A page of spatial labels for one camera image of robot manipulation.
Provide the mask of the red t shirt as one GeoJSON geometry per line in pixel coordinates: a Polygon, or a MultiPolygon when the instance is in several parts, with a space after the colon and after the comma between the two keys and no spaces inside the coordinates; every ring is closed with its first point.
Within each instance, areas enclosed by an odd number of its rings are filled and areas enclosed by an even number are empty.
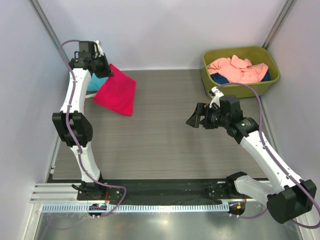
{"type": "Polygon", "coordinates": [[[137,82],[110,64],[113,76],[99,88],[94,103],[117,114],[131,117],[134,112],[134,100],[137,82]]]}

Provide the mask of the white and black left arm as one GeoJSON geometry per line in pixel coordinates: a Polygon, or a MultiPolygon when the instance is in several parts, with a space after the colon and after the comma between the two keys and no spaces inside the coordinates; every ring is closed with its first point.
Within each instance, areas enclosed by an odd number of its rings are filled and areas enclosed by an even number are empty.
{"type": "Polygon", "coordinates": [[[62,60],[69,72],[69,83],[63,105],[59,112],[52,114],[52,122],[80,169],[81,182],[72,186],[78,192],[77,198],[101,200],[107,195],[107,187],[92,151],[93,127],[84,115],[84,105],[92,77],[111,77],[113,72],[98,40],[79,40],[73,58],[62,60]]]}

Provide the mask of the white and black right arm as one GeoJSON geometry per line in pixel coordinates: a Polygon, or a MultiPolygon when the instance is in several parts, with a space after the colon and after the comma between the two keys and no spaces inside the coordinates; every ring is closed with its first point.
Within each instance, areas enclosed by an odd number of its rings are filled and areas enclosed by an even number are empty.
{"type": "Polygon", "coordinates": [[[215,95],[211,103],[197,103],[186,124],[206,130],[224,128],[227,134],[258,163],[269,184],[253,179],[243,171],[226,177],[231,196],[246,195],[266,206],[273,219],[284,224],[316,207],[317,186],[303,180],[282,160],[266,140],[258,123],[245,117],[235,95],[215,95]]]}

